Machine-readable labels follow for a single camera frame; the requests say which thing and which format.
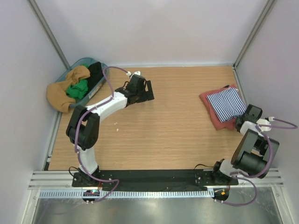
laundry basket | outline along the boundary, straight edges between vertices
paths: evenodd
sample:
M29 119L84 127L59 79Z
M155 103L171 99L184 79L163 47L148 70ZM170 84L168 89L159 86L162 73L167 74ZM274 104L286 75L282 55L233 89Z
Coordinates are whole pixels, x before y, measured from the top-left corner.
M98 61L94 60L93 58L90 57L84 57L79 59L78 61L76 61L64 74L62 74L62 76L56 80L56 82L62 82L65 81L65 77L66 74L69 73L72 69L74 69L75 67L79 66L79 65L91 65L94 64ZM101 63L102 65L102 69L104 69L105 67L107 67L106 64ZM109 74L109 69L106 69L105 71L105 75L107 76ZM76 100L75 104L70 104L70 107L76 107L78 105L82 105L85 106L87 104L87 102L90 100L91 97L93 97L93 95L101 88L101 86L106 82L105 77L103 77L94 87L93 89L83 98L83 99L78 99Z

striped shirt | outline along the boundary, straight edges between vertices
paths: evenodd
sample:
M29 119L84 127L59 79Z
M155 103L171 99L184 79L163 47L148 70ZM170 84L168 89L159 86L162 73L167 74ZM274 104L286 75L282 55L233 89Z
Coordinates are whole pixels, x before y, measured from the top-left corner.
M208 95L207 99L221 123L241 116L246 111L246 106L236 88Z

gray wall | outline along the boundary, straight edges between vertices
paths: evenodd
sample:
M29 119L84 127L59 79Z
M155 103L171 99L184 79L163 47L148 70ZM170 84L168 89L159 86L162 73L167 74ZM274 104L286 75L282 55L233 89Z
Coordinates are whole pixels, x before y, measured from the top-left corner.
M37 0L70 64L232 64L266 0Z
M0 222L14 224L53 126L46 87L65 68L27 1L3 0L0 11Z
M299 1L278 0L239 66L249 103L299 125ZM298 219L299 130L272 130L275 158Z

metallic floor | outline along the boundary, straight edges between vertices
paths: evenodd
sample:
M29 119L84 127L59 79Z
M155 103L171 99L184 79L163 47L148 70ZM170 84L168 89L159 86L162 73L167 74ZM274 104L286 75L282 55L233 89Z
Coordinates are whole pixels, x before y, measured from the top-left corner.
M271 188L258 188L257 200L232 207L211 198L110 199L78 205L82 199L39 199L34 224L282 224ZM232 188L227 201L244 203L253 188Z

folded cloth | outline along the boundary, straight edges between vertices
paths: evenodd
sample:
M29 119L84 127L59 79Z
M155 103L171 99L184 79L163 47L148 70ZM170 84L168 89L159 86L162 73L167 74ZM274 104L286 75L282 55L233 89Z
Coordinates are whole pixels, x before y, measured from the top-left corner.
M52 83L47 87L48 102L60 112L68 112L70 104L76 103L74 98L68 97L65 93L72 84L75 85L80 79L90 77L90 72L85 66L77 66L65 76L65 81Z
M74 99L83 99L84 95L87 93L87 90L87 80L81 79L77 84L71 84L65 92L69 97Z
M215 127L216 130L221 130L223 128L227 128L229 130L234 130L235 129L235 119L231 119L230 121L221 123L219 121L215 111L213 110L212 106L210 105L209 101L206 98L207 95L218 93L218 92L223 91L225 89L227 89L227 88L222 88L222 89L219 89L219 90L211 90L211 91L204 92L204 93L199 95L199 98L201 99L201 101L205 105L206 110L210 115L211 122L212 122L212 124L213 124L213 126Z
M246 111L246 106L236 88L229 87L218 93L207 95L207 99L220 122L226 122L241 116Z
M101 62L91 64L88 67L88 70L90 71L90 77L87 78L88 92L85 95L87 95L93 89L93 87L95 87L96 84L103 78Z

